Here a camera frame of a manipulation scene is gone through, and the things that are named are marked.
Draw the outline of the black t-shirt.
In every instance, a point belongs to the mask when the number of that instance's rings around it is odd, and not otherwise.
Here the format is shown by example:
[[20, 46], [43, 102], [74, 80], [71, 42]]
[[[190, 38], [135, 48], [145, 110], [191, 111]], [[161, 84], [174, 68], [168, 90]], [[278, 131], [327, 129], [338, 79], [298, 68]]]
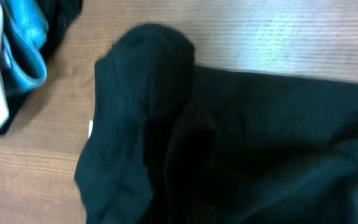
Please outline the black t-shirt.
[[358, 223], [358, 84], [200, 67], [142, 24], [94, 66], [88, 223]]

